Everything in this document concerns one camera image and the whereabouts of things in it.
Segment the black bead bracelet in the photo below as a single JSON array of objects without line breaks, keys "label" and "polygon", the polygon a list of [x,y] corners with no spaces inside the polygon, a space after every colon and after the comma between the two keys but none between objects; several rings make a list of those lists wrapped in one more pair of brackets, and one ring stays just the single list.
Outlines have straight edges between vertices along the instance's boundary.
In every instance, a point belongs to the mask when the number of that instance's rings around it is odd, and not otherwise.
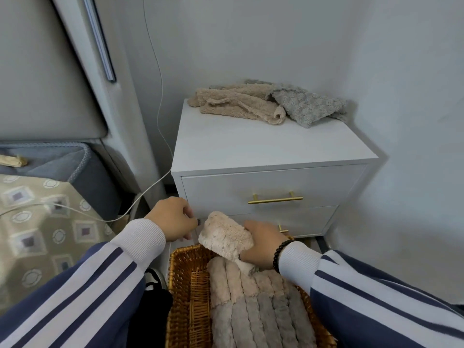
[{"label": "black bead bracelet", "polygon": [[280,252],[286,247],[288,246],[291,242],[294,242],[295,240],[293,239],[288,239],[286,240],[285,242],[282,242],[281,245],[279,245],[279,247],[277,248],[277,250],[275,251],[274,253],[274,260],[272,261],[272,266],[274,267],[275,271],[277,271],[277,273],[280,273],[279,271],[279,255],[280,255]]}]

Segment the power cord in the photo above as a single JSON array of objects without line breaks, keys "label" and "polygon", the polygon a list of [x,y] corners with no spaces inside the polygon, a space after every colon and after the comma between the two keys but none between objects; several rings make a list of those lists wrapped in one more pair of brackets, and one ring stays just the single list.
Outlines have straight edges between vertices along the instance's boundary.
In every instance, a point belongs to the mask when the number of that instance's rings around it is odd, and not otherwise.
[{"label": "power cord", "polygon": [[[158,56],[156,55],[156,51],[154,50],[154,46],[153,46],[153,41],[151,39],[151,34],[150,34],[150,31],[148,30],[148,23],[147,23],[147,13],[145,11],[145,0],[142,0],[142,4],[143,4],[143,19],[145,20],[145,27],[147,29],[147,34],[148,34],[148,39],[150,40],[150,45],[151,45],[151,49],[153,51],[153,55],[154,55],[154,58],[156,60],[156,65],[158,66],[158,71],[159,71],[159,77],[161,79],[161,98],[159,100],[159,106],[158,106],[158,112],[156,114],[156,127],[158,128],[158,132],[159,134],[161,135],[161,137],[163,138],[164,142],[166,143],[168,149],[169,149],[169,152],[171,153],[171,159],[174,159],[174,154],[173,154],[173,151],[171,150],[171,146],[168,144],[166,138],[164,137],[163,133],[161,132],[160,130],[160,126],[159,126],[159,123],[158,123],[158,119],[159,119],[159,116],[160,116],[160,110],[161,110],[161,105],[163,103],[163,95],[164,95],[164,87],[163,87],[163,74],[161,72],[161,67],[160,67],[160,64],[158,62]],[[30,206],[38,206],[38,205],[54,205],[54,206],[59,206],[61,208],[65,208],[65,209],[69,209],[69,210],[72,210],[74,212],[77,212],[79,214],[82,214],[84,216],[87,216],[91,219],[94,219],[96,221],[101,221],[101,222],[115,222],[115,221],[118,221],[120,219],[122,219],[124,216],[126,216],[130,211],[131,209],[134,207],[134,205],[137,203],[137,201],[139,201],[143,195],[145,193],[147,193],[151,188],[153,188],[157,183],[159,183],[160,181],[163,180],[163,178],[165,178],[168,174],[171,173],[171,169],[169,169],[169,171],[166,172],[166,174],[164,176],[162,176],[159,180],[157,180],[156,182],[154,182],[151,186],[149,186],[135,201],[134,203],[130,206],[130,208],[121,216],[119,216],[118,218],[114,219],[114,220],[103,220],[101,218],[97,218],[97,217],[93,217],[91,215],[88,215],[82,211],[79,211],[79,210],[76,210],[70,206],[67,206],[67,205],[62,205],[62,204],[57,204],[57,203],[32,203],[32,204],[24,204],[24,205],[21,205],[21,206],[17,206],[15,208],[12,208],[12,209],[9,209],[3,213],[0,214],[0,217],[9,213],[9,212],[12,212],[12,211],[15,211],[15,210],[19,210],[19,209],[24,209],[25,207],[30,207]]]}]

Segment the hand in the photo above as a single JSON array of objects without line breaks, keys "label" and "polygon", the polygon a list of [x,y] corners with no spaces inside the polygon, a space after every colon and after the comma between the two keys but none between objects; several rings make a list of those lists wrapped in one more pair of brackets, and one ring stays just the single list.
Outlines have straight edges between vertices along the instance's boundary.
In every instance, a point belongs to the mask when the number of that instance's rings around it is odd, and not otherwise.
[{"label": "hand", "polygon": [[198,226],[192,208],[183,198],[170,197],[158,201],[145,218],[161,228],[167,242],[182,237],[192,239],[190,232]]},{"label": "hand", "polygon": [[245,221],[243,226],[252,234],[254,246],[242,251],[240,260],[252,263],[261,269],[272,269],[277,248],[288,238],[270,223]]}]

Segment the nightstand top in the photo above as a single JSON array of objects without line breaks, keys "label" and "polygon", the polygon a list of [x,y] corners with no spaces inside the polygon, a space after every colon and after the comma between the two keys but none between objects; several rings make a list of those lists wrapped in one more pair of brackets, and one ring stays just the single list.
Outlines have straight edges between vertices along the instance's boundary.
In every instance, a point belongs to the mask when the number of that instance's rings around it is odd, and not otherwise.
[{"label": "nightstand top", "polygon": [[345,123],[324,118],[303,128],[287,117],[263,121],[206,115],[184,101],[172,165],[173,175],[246,172],[343,165],[377,156]]}]

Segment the drawer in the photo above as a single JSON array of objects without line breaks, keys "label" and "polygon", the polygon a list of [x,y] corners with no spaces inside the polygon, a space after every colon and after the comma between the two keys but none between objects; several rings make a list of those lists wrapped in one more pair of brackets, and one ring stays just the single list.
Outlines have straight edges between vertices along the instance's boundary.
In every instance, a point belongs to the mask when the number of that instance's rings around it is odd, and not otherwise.
[{"label": "drawer", "polygon": [[[204,218],[218,210],[226,215],[301,212],[312,207],[339,205],[366,165],[312,167],[239,174],[182,177],[184,191],[195,214]],[[248,204],[258,199],[289,197],[302,200]]]},{"label": "drawer", "polygon": [[[304,211],[293,212],[264,212],[258,214],[233,215],[230,218],[243,225],[246,220],[270,222],[281,225],[283,230],[288,230],[291,236],[313,237],[320,236],[330,218],[337,210],[337,206],[313,207]],[[197,233],[203,229],[206,217],[202,218],[202,225],[197,229]]]}]

